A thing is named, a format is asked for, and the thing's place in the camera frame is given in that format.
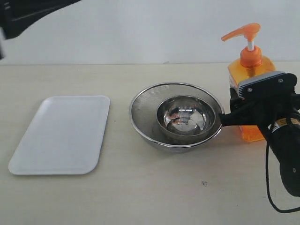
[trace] orange pump head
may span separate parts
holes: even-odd
[[[258,23],[250,23],[242,26],[221,38],[222,41],[226,41],[233,37],[243,35],[248,40],[248,46],[244,48],[240,53],[240,63],[244,67],[255,67],[262,62],[262,51],[259,47],[254,45],[254,38],[259,32],[261,26]]]

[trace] metal colander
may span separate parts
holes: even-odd
[[[131,102],[129,116],[136,131],[151,145],[170,152],[184,152],[200,145],[216,136],[221,130],[219,117],[215,117],[214,125],[204,140],[192,144],[174,143],[159,129],[157,109],[165,100],[174,96],[192,96],[205,101],[214,111],[215,115],[224,113],[218,100],[208,91],[188,83],[166,82],[153,85],[141,91]]]

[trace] beige table surface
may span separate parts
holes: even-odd
[[[183,81],[211,91],[229,112],[227,64],[0,67],[0,225],[289,225],[266,198],[265,141],[245,143],[225,127],[197,150],[172,155],[146,144],[128,118],[132,98],[155,83]],[[276,62],[300,74],[300,62]],[[111,100],[96,169],[80,176],[20,177],[8,163],[40,103],[59,95]],[[270,158],[271,192],[286,194]]]

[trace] white plastic tray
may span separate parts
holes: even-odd
[[[99,160],[106,96],[50,97],[40,106],[8,169],[15,175],[86,174]]]

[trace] stainless steel bowl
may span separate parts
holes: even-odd
[[[214,123],[209,129],[205,129],[207,132],[205,138],[186,143],[174,140],[162,131],[157,118],[158,108],[166,100],[176,96],[189,96],[194,100],[201,100],[202,104],[206,103],[213,110]],[[209,111],[207,107],[202,109],[202,113],[207,112],[206,110]],[[165,82],[150,86],[137,94],[129,107],[130,121],[139,135],[153,147],[174,153],[187,152],[215,137],[222,128],[219,113],[224,113],[224,110],[212,94],[200,87],[182,82]]]
[[[161,131],[175,144],[193,144],[205,140],[215,124],[214,110],[193,96],[174,96],[157,109]]]

